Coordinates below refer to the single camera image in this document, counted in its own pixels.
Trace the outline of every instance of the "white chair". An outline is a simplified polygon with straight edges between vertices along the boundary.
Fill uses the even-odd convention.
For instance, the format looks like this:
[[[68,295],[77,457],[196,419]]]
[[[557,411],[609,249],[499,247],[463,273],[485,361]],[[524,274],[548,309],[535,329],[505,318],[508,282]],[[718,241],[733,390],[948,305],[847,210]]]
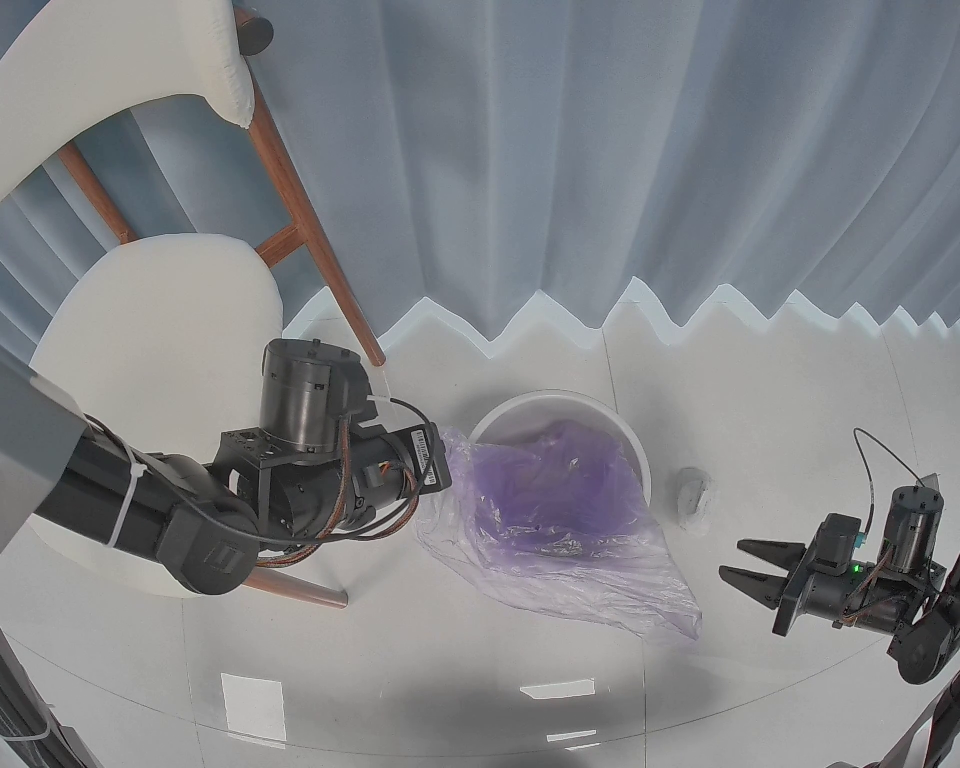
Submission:
[[[0,60],[0,199],[77,133],[121,109],[181,93],[205,97],[243,128],[252,124],[257,94],[228,0],[51,0]],[[264,120],[261,140],[276,133],[269,112]],[[295,215],[287,230],[297,224]],[[287,241],[296,242],[289,231]],[[273,261],[221,235],[119,246],[74,287],[33,368],[137,448],[212,461],[221,432],[258,421],[263,349],[282,332],[280,296],[265,263],[282,255],[276,240],[272,247]],[[31,524],[92,571],[152,594],[193,595],[162,565],[36,516]],[[342,593],[266,569],[248,584],[346,605]]]

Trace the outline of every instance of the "white bucket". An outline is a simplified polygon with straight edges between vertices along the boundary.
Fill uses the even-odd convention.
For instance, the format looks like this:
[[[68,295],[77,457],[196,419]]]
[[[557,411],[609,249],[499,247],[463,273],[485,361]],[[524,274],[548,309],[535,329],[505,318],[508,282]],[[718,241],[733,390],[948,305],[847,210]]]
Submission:
[[[542,390],[514,397],[490,411],[470,434],[470,441],[494,445],[532,442],[552,423],[563,420],[577,421],[620,441],[649,507],[650,463],[639,438],[626,421],[592,397],[564,390]]]

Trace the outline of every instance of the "curtain fold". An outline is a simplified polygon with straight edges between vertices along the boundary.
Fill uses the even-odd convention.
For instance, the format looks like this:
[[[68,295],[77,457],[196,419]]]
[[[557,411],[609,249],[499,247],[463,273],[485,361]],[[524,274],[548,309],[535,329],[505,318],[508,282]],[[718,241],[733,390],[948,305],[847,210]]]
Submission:
[[[0,52],[41,5],[3,4]],[[537,290],[598,326],[634,276],[678,324],[724,283],[767,316],[799,289],[960,320],[960,4],[256,7],[252,68],[377,333],[428,296],[494,338]],[[77,142],[141,236],[287,223],[199,97]],[[29,357],[115,244],[51,158],[0,202],[0,342]],[[305,249],[274,272],[287,320],[323,287]]]

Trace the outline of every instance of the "white tile floor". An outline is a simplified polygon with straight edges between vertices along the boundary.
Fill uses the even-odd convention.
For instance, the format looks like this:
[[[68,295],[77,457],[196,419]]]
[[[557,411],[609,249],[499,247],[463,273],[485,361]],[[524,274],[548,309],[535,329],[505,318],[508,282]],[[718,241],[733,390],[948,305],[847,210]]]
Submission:
[[[537,389],[616,407],[646,448],[653,510],[704,609],[693,651],[644,649],[610,628],[507,609],[428,557],[409,531],[330,547],[297,567],[346,588],[345,612],[252,590],[183,603],[147,597],[94,579],[24,532],[0,557],[0,578],[16,586],[0,594],[0,626],[107,766],[799,768],[879,759],[937,685],[901,683],[885,642],[865,632],[808,618],[788,638],[772,636],[773,615],[721,583],[717,566],[752,567],[738,539],[806,541],[829,512],[866,512],[855,425],[922,473],[941,473],[948,511],[938,552],[952,564],[960,330],[898,315],[881,332],[855,313],[818,316],[802,299],[768,323],[743,301],[715,298],[685,329],[665,324],[654,301],[625,301],[602,334],[581,333],[577,344],[528,313],[493,358],[422,315],[392,332],[388,364],[372,372],[378,394],[465,432]],[[298,331],[356,347],[339,318]],[[385,416],[391,427],[409,422]],[[906,477],[866,449],[883,515]],[[719,489],[704,539],[674,521],[672,479],[688,465]],[[868,543],[871,556],[875,548]],[[226,733],[222,673],[282,683],[286,745]],[[519,692],[582,679],[595,680],[595,695],[535,701]]]

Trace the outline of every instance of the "trash bag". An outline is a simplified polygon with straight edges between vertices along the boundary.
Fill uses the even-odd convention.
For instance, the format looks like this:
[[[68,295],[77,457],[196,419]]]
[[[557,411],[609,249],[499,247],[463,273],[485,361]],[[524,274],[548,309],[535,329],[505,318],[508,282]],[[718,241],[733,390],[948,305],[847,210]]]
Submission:
[[[620,442],[575,421],[524,445],[442,434],[453,477],[426,496],[420,543],[501,603],[684,645],[702,616]]]

